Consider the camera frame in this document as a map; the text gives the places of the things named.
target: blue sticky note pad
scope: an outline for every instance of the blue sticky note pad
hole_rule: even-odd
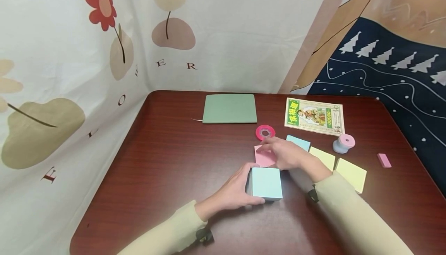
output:
[[[250,178],[252,196],[263,197],[265,200],[283,198],[279,169],[252,168]]]
[[[296,145],[298,145],[298,146],[301,147],[302,149],[306,150],[307,152],[308,152],[308,150],[309,150],[309,144],[310,144],[310,142],[308,142],[308,141],[305,141],[305,140],[296,138],[296,137],[291,136],[291,135],[288,135],[288,136],[286,137],[286,140],[295,143]]]

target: green notebook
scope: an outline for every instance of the green notebook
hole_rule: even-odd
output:
[[[257,123],[253,94],[209,94],[203,123]]]

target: fabric backdrop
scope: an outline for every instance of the fabric backdrop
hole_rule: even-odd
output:
[[[446,0],[344,0],[294,88],[384,103],[446,195]]]
[[[323,1],[1,0],[0,254],[68,253],[151,91],[276,93]]]

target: spool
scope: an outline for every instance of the spool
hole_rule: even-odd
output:
[[[263,124],[257,127],[256,136],[260,141],[263,141],[265,138],[276,136],[276,131],[271,126]]]
[[[336,141],[333,142],[333,150],[337,153],[346,153],[355,146],[355,138],[348,134],[341,134]]]

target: sleeve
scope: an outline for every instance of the sleeve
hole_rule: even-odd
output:
[[[315,184],[319,203],[360,254],[406,255],[410,249],[339,173]]]
[[[180,252],[196,240],[196,231],[204,228],[195,211],[196,201],[178,209],[168,220],[146,232],[118,255],[170,255]]]

